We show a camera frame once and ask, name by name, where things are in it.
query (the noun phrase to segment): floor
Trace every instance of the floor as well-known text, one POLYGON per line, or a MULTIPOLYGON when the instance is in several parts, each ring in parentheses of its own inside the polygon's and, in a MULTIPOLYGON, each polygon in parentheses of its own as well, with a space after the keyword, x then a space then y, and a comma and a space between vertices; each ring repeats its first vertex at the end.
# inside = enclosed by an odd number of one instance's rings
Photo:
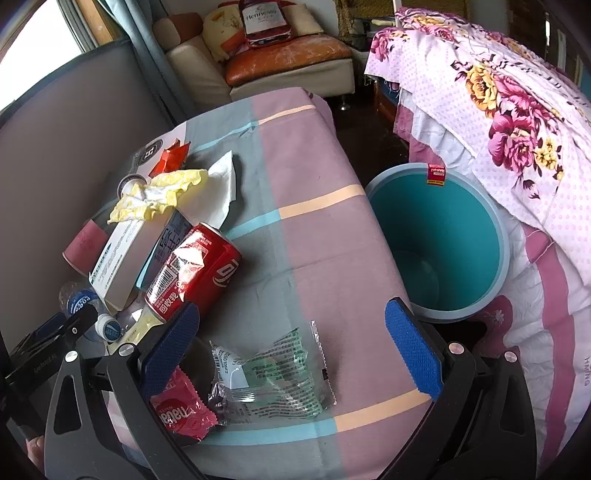
POLYGON ((406 163, 408 149, 374 110, 372 86, 357 87, 354 95, 347 96, 347 102, 351 109, 343 112, 338 108, 338 98, 329 99, 336 135, 365 187, 378 173, 406 163))

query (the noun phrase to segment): red soda can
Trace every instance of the red soda can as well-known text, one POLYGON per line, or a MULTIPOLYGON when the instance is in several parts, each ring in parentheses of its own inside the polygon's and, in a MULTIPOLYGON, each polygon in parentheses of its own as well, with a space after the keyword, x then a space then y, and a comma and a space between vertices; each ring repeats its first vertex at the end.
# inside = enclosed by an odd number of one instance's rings
POLYGON ((224 291, 242 255, 218 230, 200 223, 173 250, 146 292, 146 303, 165 322, 189 301, 201 317, 224 291))

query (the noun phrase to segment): bottle label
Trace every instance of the bottle label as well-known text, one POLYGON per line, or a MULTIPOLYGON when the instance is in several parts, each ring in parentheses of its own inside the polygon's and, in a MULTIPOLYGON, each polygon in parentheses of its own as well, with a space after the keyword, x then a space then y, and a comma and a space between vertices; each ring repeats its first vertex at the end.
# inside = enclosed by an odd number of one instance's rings
POLYGON ((68 316, 74 315, 88 302, 97 300, 98 298, 99 296, 92 290, 80 290, 79 292, 74 293, 74 295, 68 300, 68 316))
POLYGON ((276 2, 264 2, 246 7, 242 10, 242 18, 247 35, 287 25, 276 2))
POLYGON ((103 334, 107 341, 114 342, 121 337, 121 325, 117 322, 109 322, 105 325, 103 334))

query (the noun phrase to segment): window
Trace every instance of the window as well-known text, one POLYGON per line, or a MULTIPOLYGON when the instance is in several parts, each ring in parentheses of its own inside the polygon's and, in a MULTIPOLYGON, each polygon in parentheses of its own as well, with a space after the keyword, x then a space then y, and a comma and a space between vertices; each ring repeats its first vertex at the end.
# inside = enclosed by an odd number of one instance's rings
POLYGON ((0 110, 80 53, 57 1, 45 1, 0 62, 0 110))

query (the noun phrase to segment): bin rim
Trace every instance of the bin rim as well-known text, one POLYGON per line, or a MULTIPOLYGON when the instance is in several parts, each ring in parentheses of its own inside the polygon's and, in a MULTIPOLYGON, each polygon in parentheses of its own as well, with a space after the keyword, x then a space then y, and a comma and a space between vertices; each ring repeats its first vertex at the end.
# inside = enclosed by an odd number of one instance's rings
MULTIPOLYGON (((425 175, 426 183, 427 167, 428 164, 426 163, 406 163, 384 170, 365 187, 365 194, 367 195, 368 200, 371 201, 372 196, 383 185, 394 178, 405 177, 407 175, 422 173, 425 175)), ((499 293, 507 277, 507 272, 509 271, 509 235, 507 234, 505 224, 501 220, 501 214, 496 202, 490 197, 490 195, 488 195, 488 192, 481 185, 469 180, 461 173, 446 168, 446 181, 450 180, 470 192, 488 213, 495 227, 496 237, 499 242, 499 267, 497 268, 495 279, 493 282, 491 282, 491 286, 488 288, 486 293, 471 305, 457 310, 434 310, 421 307, 420 305, 412 302, 414 313, 416 315, 426 317, 429 322, 447 323, 458 321, 467 318, 476 312, 479 312, 484 307, 486 307, 499 293)))

